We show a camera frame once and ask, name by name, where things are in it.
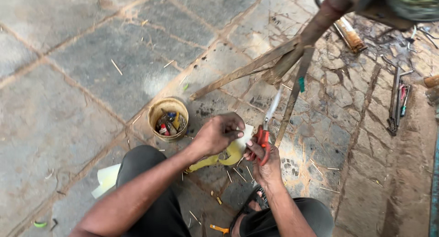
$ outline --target yellow bucket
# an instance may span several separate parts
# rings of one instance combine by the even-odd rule
[[[159,132],[157,132],[155,130],[155,125],[156,125],[157,121],[163,116],[162,110],[164,110],[165,112],[179,112],[180,115],[182,115],[183,118],[186,119],[186,126],[184,127],[184,129],[182,131],[180,131],[179,133],[177,133],[175,135],[171,135],[171,136],[162,135]],[[189,113],[187,112],[186,106],[184,106],[184,104],[181,101],[179,101],[175,98],[172,98],[172,97],[163,98],[163,99],[155,102],[149,108],[149,112],[148,112],[149,127],[151,128],[154,135],[156,135],[157,137],[159,137],[163,141],[172,142],[172,141],[176,141],[179,138],[183,137],[187,131],[187,125],[189,124],[188,121],[189,121]]]

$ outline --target black pants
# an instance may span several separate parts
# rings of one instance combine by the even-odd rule
[[[141,145],[126,153],[117,176],[116,186],[127,183],[139,174],[154,167],[166,157],[154,147]],[[318,237],[331,237],[334,222],[329,209],[313,198],[294,198],[300,212]],[[279,236],[270,209],[246,215],[240,226],[241,237]],[[166,236],[189,237],[189,230],[180,212],[173,191],[168,188],[145,212],[134,226],[124,234],[127,237]]]

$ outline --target scissors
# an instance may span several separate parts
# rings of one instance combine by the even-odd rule
[[[268,142],[270,135],[270,132],[268,131],[268,122],[271,120],[273,113],[279,104],[283,89],[283,85],[280,85],[276,96],[271,102],[270,109],[267,111],[264,120],[262,121],[262,125],[259,125],[258,132],[253,136],[256,138],[256,143],[265,149],[263,157],[257,156],[255,152],[250,153],[251,160],[256,159],[259,166],[264,166],[270,157],[271,144]]]

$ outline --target red scissors handle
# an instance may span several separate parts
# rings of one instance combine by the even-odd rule
[[[270,157],[270,143],[268,142],[268,137],[270,135],[270,132],[268,132],[267,130],[264,130],[262,128],[262,125],[259,125],[258,127],[258,132],[253,136],[257,139],[257,143],[258,145],[260,145],[263,149],[265,149],[265,155],[264,157],[261,159],[259,157],[256,156],[255,152],[251,152],[250,153],[250,158],[253,159],[257,159],[256,161],[258,162],[259,166],[264,166],[267,161],[268,158]]]

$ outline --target screwdriver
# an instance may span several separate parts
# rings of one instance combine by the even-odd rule
[[[409,98],[409,90],[410,90],[410,85],[407,86],[406,98],[404,100],[404,105],[401,107],[401,117],[404,117],[406,115],[406,105],[407,105],[407,98]]]

